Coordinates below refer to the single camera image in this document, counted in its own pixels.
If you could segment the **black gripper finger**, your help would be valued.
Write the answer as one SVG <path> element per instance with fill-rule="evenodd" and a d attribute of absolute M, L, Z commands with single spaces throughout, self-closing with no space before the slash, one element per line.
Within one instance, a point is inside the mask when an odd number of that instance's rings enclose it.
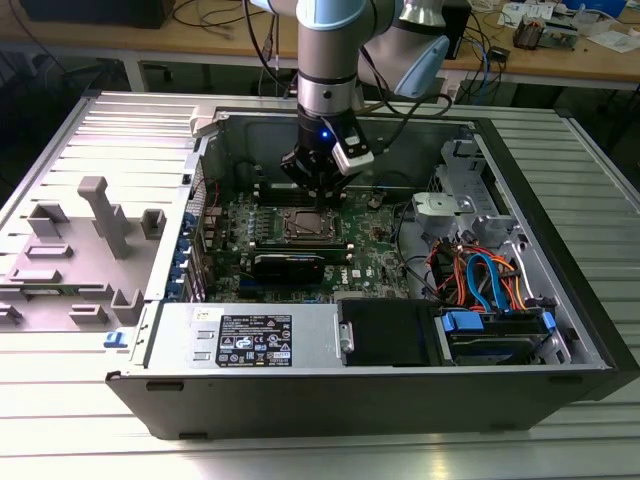
<path fill-rule="evenodd" d="M 341 201 L 341 195 L 346 185 L 350 183 L 350 177 L 344 176 L 340 171 L 324 173 L 322 177 L 322 206 L 333 207 Z"/>
<path fill-rule="evenodd" d="M 281 170 L 302 190 L 314 199 L 315 206 L 324 207 L 324 190 L 321 185 L 321 177 L 318 172 L 309 169 L 305 161 L 309 159 L 309 155 L 302 151 L 299 153 L 296 149 L 285 154 L 280 161 Z"/>

